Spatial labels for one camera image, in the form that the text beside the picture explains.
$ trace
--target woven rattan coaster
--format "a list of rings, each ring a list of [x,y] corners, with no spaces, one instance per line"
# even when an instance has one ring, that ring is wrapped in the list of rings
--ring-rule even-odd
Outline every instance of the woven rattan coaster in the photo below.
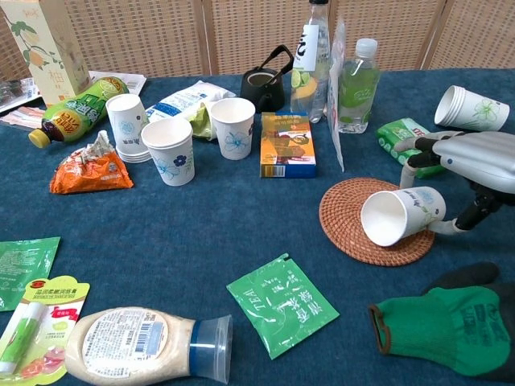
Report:
[[[319,218],[329,240],[350,257],[374,265],[404,265],[424,256],[435,234],[422,231],[401,239],[391,247],[375,245],[361,227],[361,207],[376,191],[394,191],[392,183],[378,179],[348,179],[326,191]]]

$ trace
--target table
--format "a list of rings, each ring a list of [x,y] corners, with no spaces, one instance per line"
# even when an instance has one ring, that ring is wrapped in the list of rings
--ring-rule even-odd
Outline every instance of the table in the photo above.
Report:
[[[241,82],[240,76],[149,79],[142,102],[148,107],[198,79],[236,93]],[[515,280],[512,208],[502,207],[472,232],[437,235],[423,259],[397,268],[346,256],[325,236],[318,218],[323,194],[341,180],[374,177],[398,183],[401,166],[376,143],[375,130],[403,117],[437,130],[436,105],[451,84],[515,106],[515,70],[383,73],[369,128],[362,135],[341,136],[344,174],[327,122],[312,126],[315,179],[260,179],[256,116],[252,153],[244,160],[224,159],[215,142],[195,140],[196,176],[183,187],[163,184],[149,161],[126,165],[132,189],[51,195],[48,183],[58,163],[93,142],[99,129],[109,132],[109,121],[76,143],[52,143],[44,150],[35,148],[26,132],[2,125],[0,240],[61,236],[50,277],[71,275],[91,284],[83,316],[117,306],[145,306],[195,319],[232,314],[232,385],[487,385],[425,360],[382,356],[367,305],[417,295],[438,275],[477,261],[494,261],[501,280]],[[513,113],[503,130],[515,133]],[[424,183],[445,197],[446,218],[472,201],[466,181],[451,172],[417,182]],[[271,361],[225,286],[284,252],[340,317]],[[0,328],[10,314],[0,314]],[[58,384],[82,383],[66,375]],[[173,384],[215,383],[187,378]]]

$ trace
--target green glove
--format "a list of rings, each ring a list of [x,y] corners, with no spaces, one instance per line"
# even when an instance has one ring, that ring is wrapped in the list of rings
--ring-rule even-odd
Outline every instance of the green glove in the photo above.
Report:
[[[422,296],[369,306],[382,354],[423,358],[465,376],[515,382],[515,284],[493,263],[450,272]]]

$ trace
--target clear plastic bottle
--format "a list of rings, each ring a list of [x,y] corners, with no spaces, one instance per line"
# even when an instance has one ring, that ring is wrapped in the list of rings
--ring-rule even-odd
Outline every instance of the clear plastic bottle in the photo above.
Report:
[[[316,123],[328,98],[328,0],[309,0],[311,16],[304,25],[291,74],[291,111],[304,112]]]
[[[376,51],[375,39],[359,39],[356,56],[344,63],[338,96],[341,133],[363,133],[369,125],[370,109],[380,76]]]

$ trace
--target cardboard box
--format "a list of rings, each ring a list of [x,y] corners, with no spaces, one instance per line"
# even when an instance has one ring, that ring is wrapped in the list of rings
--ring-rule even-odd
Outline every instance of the cardboard box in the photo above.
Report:
[[[316,175],[315,147],[305,115],[262,114],[261,177],[309,179]]]
[[[0,0],[0,6],[45,104],[88,87],[88,69],[63,1]]]

